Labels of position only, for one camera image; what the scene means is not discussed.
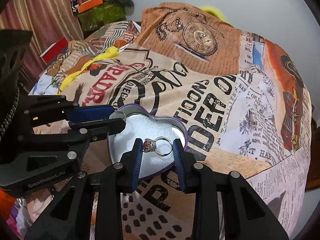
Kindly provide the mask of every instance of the curtain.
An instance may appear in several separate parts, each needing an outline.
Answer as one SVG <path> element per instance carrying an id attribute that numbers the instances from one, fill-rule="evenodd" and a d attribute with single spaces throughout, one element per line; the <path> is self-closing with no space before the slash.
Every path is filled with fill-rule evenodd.
<path id="1" fill-rule="evenodd" d="M 52 43 L 83 40 L 79 22 L 69 0 L 10 0 L 0 14 L 0 29 L 31 30 L 33 37 L 26 51 L 20 82 L 30 90 L 46 68 L 39 57 Z"/>

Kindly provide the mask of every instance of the green box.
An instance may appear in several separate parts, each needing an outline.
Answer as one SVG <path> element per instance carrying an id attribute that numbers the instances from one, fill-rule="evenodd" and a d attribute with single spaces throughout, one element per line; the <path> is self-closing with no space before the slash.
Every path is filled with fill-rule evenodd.
<path id="1" fill-rule="evenodd" d="M 95 31 L 107 23 L 116 22 L 125 17 L 124 8 L 116 2 L 105 2 L 78 15 L 82 30 Z"/>

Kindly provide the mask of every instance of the printed ring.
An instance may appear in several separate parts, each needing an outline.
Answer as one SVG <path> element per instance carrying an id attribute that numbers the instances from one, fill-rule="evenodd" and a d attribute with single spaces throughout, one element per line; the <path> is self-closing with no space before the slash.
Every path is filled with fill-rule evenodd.
<path id="1" fill-rule="evenodd" d="M 171 146 L 171 151 L 170 151 L 169 153 L 163 154 L 163 153 L 161 153 L 161 152 L 159 152 L 159 151 L 157 150 L 157 144 L 156 144 L 156 142 L 157 142 L 157 141 L 160 141 L 160 140 L 167 141 L 167 142 L 170 144 L 170 146 Z M 156 138 L 155 140 L 146 138 L 146 139 L 144 140 L 144 143 L 143 143 L 143 152 L 145 152 L 145 153 L 155 152 L 155 153 L 158 154 L 159 156 L 164 157 L 164 156 L 169 155 L 169 154 L 172 152 L 172 143 L 171 143 L 171 141 L 170 141 L 168 138 L 163 137 L 163 136 L 160 136 L 160 137 Z"/>

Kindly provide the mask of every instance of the white foam padding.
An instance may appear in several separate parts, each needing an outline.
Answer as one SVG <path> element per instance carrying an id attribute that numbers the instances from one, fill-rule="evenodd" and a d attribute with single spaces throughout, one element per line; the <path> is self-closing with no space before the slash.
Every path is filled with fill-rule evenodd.
<path id="1" fill-rule="evenodd" d="M 181 139 L 182 133 L 172 124 L 155 121 L 143 114 L 134 114 L 126 119 L 125 129 L 117 134 L 113 143 L 113 155 L 116 161 L 120 161 L 123 153 L 131 151 L 136 138 L 142 141 L 146 138 L 156 139 L 160 136 L 168 138 L 171 142 L 176 138 Z M 157 150 L 161 153 L 168 153 L 171 146 L 164 140 L 157 141 Z M 139 178 L 144 178 L 159 172 L 174 161 L 173 153 L 161 157 L 155 152 L 143 153 Z"/>

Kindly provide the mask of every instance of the wall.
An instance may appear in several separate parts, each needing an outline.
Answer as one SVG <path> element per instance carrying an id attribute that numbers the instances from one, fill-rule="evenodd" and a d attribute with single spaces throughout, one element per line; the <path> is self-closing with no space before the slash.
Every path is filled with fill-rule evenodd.
<path id="1" fill-rule="evenodd" d="M 141 11 L 161 2 L 185 2 L 197 7 L 215 6 L 234 27 L 257 33 L 281 46 L 294 61 L 316 107 L 320 125 L 320 26 L 303 0 L 133 0 L 128 19 L 141 21 Z"/>

